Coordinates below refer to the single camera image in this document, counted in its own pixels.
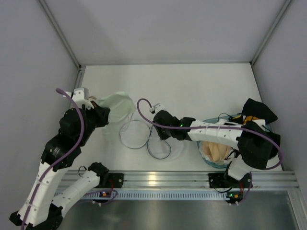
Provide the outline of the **pale green white bra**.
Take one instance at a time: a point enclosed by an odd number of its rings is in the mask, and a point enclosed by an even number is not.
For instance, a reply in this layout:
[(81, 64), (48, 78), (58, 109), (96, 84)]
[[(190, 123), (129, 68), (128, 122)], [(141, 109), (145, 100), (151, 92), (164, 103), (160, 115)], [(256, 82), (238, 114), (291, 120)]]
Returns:
[(109, 124), (102, 128), (102, 137), (109, 143), (115, 142), (119, 137), (121, 126), (136, 111), (136, 106), (126, 92), (115, 92), (107, 97), (96, 99), (95, 102), (100, 107), (110, 109)]

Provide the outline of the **white mesh laundry bag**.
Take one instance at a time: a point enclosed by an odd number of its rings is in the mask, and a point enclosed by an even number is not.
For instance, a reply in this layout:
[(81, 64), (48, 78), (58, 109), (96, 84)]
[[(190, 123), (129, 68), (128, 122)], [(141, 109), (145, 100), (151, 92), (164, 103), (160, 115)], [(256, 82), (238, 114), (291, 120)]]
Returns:
[(152, 158), (160, 161), (178, 159), (185, 148), (185, 143), (174, 138), (161, 140), (152, 125), (132, 118), (119, 129), (119, 140), (129, 149), (145, 149)]

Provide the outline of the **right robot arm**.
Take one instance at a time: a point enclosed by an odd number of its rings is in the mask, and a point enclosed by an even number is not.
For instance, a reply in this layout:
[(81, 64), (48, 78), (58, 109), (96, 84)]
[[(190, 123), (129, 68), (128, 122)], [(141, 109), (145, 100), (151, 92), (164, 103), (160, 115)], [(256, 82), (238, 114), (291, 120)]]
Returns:
[(277, 155), (281, 136), (267, 130), (265, 120), (247, 121), (244, 125), (205, 123), (191, 117), (178, 119), (166, 110), (155, 113), (153, 124), (160, 139), (207, 141), (229, 146), (235, 157), (227, 175), (241, 180), (254, 169), (265, 170), (270, 159)]

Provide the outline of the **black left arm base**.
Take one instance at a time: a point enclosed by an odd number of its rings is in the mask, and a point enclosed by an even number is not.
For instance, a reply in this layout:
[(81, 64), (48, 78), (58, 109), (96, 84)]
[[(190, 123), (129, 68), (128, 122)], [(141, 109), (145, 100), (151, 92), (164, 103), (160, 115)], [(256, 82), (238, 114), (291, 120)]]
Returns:
[(97, 189), (105, 189), (103, 192), (99, 192), (98, 197), (104, 199), (93, 199), (94, 204), (104, 205), (112, 202), (117, 196), (118, 192), (116, 189), (122, 188), (124, 182), (123, 173), (109, 173), (106, 181), (100, 182)]

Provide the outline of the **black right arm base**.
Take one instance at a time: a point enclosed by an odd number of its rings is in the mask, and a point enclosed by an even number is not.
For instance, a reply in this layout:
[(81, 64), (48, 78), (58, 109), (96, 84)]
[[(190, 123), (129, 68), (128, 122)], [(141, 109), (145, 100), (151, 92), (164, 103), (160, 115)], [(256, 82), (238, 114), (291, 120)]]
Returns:
[(225, 194), (226, 202), (230, 206), (239, 206), (253, 187), (252, 174), (248, 173), (241, 180), (236, 180), (226, 173), (215, 172), (209, 174), (209, 186), (220, 194)]

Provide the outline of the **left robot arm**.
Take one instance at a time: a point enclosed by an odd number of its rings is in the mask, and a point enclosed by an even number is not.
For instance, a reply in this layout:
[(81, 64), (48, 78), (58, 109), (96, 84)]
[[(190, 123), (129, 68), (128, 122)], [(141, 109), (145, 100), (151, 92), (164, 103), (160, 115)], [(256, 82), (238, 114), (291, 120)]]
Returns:
[(10, 221), (27, 230), (55, 230), (67, 212), (91, 189), (105, 187), (109, 170), (100, 162), (92, 163), (69, 188), (55, 195), (57, 188), (81, 154), (81, 148), (98, 127), (108, 124), (110, 109), (94, 105), (92, 109), (69, 109), (60, 120), (59, 132), (45, 145), (39, 171), (31, 192)]

